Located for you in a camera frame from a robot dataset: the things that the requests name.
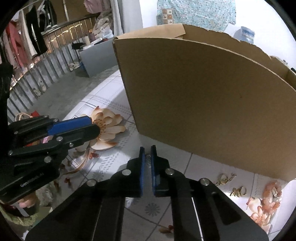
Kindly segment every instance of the floral fabric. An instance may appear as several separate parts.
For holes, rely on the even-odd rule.
[[[158,0],[158,25],[163,24],[162,9],[173,9],[174,23],[184,23],[223,32],[236,23],[235,0]]]

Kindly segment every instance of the green knitted fabric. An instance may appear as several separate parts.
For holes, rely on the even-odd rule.
[[[2,213],[3,217],[7,219],[8,221],[11,221],[15,224],[22,225],[22,226],[32,226],[33,223],[36,221],[37,213],[30,217],[16,217],[8,212],[5,211],[5,209],[0,204],[0,212]]]

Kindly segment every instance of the metal railing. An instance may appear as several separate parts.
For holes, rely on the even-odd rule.
[[[58,25],[43,34],[47,52],[33,58],[23,68],[18,65],[12,76],[7,116],[10,123],[20,112],[29,111],[34,102],[59,78],[70,72],[70,63],[79,62],[72,43],[85,42],[98,14],[87,15]]]

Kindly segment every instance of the gold brooch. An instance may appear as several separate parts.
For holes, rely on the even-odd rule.
[[[232,193],[230,196],[235,196],[235,197],[241,197],[247,194],[247,188],[246,187],[241,187],[241,188],[233,188]]]

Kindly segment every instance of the rope handle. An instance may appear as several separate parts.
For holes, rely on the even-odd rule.
[[[17,115],[16,115],[16,117],[15,117],[15,121],[20,121],[21,120],[21,118],[22,118],[22,116],[24,116],[24,115],[26,115],[26,116],[28,116],[28,117],[30,117],[30,118],[33,118],[33,116],[31,116],[31,115],[29,115],[29,114],[27,114],[27,113],[24,113],[24,112],[21,112],[21,113],[18,113]]]

